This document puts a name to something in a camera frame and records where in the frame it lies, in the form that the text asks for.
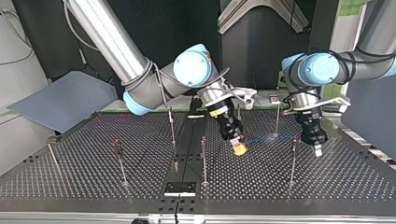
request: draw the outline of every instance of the metal rod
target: metal rod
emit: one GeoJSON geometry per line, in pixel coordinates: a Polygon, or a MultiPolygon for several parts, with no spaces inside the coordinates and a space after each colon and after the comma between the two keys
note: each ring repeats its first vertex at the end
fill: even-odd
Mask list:
{"type": "Polygon", "coordinates": [[[122,85],[143,74],[147,60],[106,0],[67,1],[70,10],[114,69],[122,85]]]}
{"type": "Polygon", "coordinates": [[[128,184],[128,180],[126,179],[125,169],[123,167],[123,163],[122,163],[122,159],[121,158],[120,158],[120,167],[121,167],[121,170],[122,170],[122,177],[124,179],[123,184],[124,185],[129,185],[128,184]]]}
{"type": "Polygon", "coordinates": [[[242,120],[242,117],[241,117],[241,105],[240,104],[238,104],[238,119],[239,120],[242,120]]]}
{"type": "Polygon", "coordinates": [[[48,143],[47,146],[49,147],[50,155],[53,158],[53,161],[55,161],[56,165],[59,165],[58,160],[55,157],[55,153],[53,152],[52,145],[48,143]]]}
{"type": "Polygon", "coordinates": [[[114,152],[116,154],[116,158],[118,159],[119,163],[120,163],[120,168],[121,168],[121,172],[122,172],[122,178],[123,178],[123,182],[122,185],[123,186],[128,186],[128,180],[126,179],[126,174],[125,174],[125,168],[123,166],[122,163],[122,148],[121,148],[121,141],[119,138],[114,139],[114,152]]]}
{"type": "Polygon", "coordinates": [[[201,141],[201,150],[202,150],[202,160],[204,162],[204,186],[207,186],[209,183],[207,182],[207,176],[206,176],[206,154],[205,154],[205,137],[202,137],[201,141]]]}
{"type": "Polygon", "coordinates": [[[279,126],[279,113],[280,113],[280,104],[277,105],[277,110],[276,110],[276,126],[275,126],[275,134],[274,136],[277,137],[278,133],[278,126],[279,126]]]}
{"type": "Polygon", "coordinates": [[[293,142],[292,142],[292,151],[293,151],[293,162],[291,165],[291,174],[290,174],[290,184],[289,184],[289,194],[291,194],[291,189],[294,185],[294,170],[295,170],[295,164],[296,164],[296,157],[297,157],[297,151],[300,148],[300,139],[298,137],[294,137],[293,138],[293,142]]]}
{"type": "Polygon", "coordinates": [[[172,107],[169,108],[169,122],[171,123],[171,130],[172,130],[172,144],[174,147],[176,146],[176,139],[175,139],[175,128],[174,128],[174,121],[172,118],[172,107]]]}

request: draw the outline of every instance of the metal bracket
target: metal bracket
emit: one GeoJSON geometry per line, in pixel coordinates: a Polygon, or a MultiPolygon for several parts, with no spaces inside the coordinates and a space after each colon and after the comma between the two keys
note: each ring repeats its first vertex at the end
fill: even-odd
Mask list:
{"type": "Polygon", "coordinates": [[[254,105],[254,95],[257,93],[256,90],[253,89],[249,89],[249,88],[235,88],[233,89],[233,93],[235,95],[238,95],[240,97],[243,97],[244,100],[244,109],[246,110],[251,110],[253,109],[253,105],[254,105]]]}
{"type": "Polygon", "coordinates": [[[195,182],[168,182],[165,197],[195,197],[195,182]]]}
{"type": "Polygon", "coordinates": [[[311,109],[311,108],[322,106],[322,105],[328,105],[328,104],[340,105],[340,108],[339,108],[340,113],[346,112],[347,108],[350,106],[349,98],[347,98],[345,96],[338,96],[338,97],[334,97],[331,99],[319,100],[312,105],[307,105],[307,106],[299,107],[299,108],[293,108],[293,110],[295,110],[295,111],[307,110],[307,109],[311,109]]]}
{"type": "Polygon", "coordinates": [[[291,12],[293,11],[293,19],[291,27],[300,33],[309,21],[303,12],[295,4],[294,0],[232,0],[230,4],[222,11],[218,18],[219,33],[224,35],[239,19],[248,13],[254,7],[270,7],[287,23],[290,23],[291,12]]]}

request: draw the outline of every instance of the white wall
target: white wall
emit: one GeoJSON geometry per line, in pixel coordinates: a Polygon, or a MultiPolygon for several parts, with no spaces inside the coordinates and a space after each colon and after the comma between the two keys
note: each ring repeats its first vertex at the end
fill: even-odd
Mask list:
{"type": "MultiPolygon", "coordinates": [[[[15,11],[11,0],[1,0],[0,7],[15,11]]],[[[8,17],[24,36],[21,23],[8,17]]],[[[25,57],[26,47],[0,16],[0,63],[25,57]]],[[[19,63],[0,65],[0,175],[42,148],[53,131],[18,115],[9,114],[7,106],[47,86],[43,69],[33,54],[19,63]]]]}

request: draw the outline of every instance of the gray panel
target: gray panel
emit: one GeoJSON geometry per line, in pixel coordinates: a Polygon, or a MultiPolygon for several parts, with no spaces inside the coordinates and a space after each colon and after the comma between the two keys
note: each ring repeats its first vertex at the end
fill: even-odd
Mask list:
{"type": "Polygon", "coordinates": [[[391,158],[396,158],[395,86],[396,77],[351,82],[346,96],[352,105],[342,117],[348,128],[391,158]]]}
{"type": "Polygon", "coordinates": [[[8,109],[60,133],[117,99],[114,87],[82,72],[70,72],[8,109]]]}

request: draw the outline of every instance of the metal frame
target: metal frame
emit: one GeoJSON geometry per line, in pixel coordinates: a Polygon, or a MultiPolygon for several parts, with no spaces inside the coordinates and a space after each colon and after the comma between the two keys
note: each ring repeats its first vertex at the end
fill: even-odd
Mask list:
{"type": "Polygon", "coordinates": [[[219,16],[219,32],[224,35],[239,19],[254,7],[270,7],[287,23],[290,23],[291,12],[293,19],[291,27],[300,33],[308,20],[300,8],[295,4],[293,10],[293,0],[232,0],[219,16]]]}

